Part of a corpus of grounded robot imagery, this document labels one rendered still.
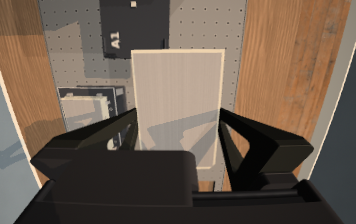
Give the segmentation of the cream well plate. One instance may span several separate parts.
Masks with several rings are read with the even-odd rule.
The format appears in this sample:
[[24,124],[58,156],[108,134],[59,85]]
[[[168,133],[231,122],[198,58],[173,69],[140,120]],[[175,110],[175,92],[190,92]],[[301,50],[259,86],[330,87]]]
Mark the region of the cream well plate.
[[139,126],[139,116],[138,116],[137,95],[136,95],[136,84],[135,84],[135,72],[134,72],[133,53],[222,53],[221,76],[220,76],[220,90],[219,90],[219,102],[218,102],[218,115],[217,115],[217,126],[216,126],[216,138],[215,138],[214,160],[213,160],[213,165],[215,165],[216,148],[217,148],[217,137],[218,137],[219,112],[220,112],[220,104],[221,104],[221,92],[222,92],[222,80],[223,80],[223,66],[224,66],[224,53],[225,53],[225,49],[131,50],[132,69],[133,69],[133,80],[134,80],[134,91],[135,91],[135,101],[136,101],[137,117],[138,117],[138,127],[139,127],[140,150],[142,150],[141,135],[140,135],[140,126]]
[[[101,96],[101,97],[97,97],[97,96],[64,96],[64,98],[61,98],[61,101],[62,101],[62,99],[66,99],[66,100],[100,100],[103,120],[109,118],[108,104],[105,104],[105,101],[107,101],[107,96]],[[108,142],[107,146],[108,146],[108,150],[112,150],[112,148],[114,147],[113,138]]]

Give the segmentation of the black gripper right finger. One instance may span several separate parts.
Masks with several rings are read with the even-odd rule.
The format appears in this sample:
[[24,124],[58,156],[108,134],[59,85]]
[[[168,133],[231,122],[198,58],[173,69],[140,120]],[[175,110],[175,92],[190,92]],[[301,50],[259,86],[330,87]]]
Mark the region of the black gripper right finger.
[[[249,142],[243,158],[227,125]],[[220,107],[218,135],[231,190],[247,190],[261,173],[292,172],[314,150],[302,136],[240,116]]]

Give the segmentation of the grey perforated base plate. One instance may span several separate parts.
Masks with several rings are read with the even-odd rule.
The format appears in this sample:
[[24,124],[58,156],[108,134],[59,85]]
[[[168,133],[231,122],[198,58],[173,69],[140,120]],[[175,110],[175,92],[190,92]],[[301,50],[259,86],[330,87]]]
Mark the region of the grey perforated base plate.
[[[125,86],[136,107],[132,59],[103,57],[99,0],[37,0],[49,64],[57,87]],[[170,0],[169,49],[225,49],[221,107],[234,113],[248,0]],[[218,135],[216,162],[198,181],[222,191],[226,165]]]

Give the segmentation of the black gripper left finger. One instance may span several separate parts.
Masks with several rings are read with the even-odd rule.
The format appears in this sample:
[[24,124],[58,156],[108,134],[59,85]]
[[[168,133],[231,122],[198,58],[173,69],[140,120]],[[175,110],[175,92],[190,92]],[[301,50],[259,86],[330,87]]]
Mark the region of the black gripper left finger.
[[128,125],[130,127],[118,150],[134,150],[139,132],[136,107],[117,116],[55,136],[44,147],[108,150],[108,142]]

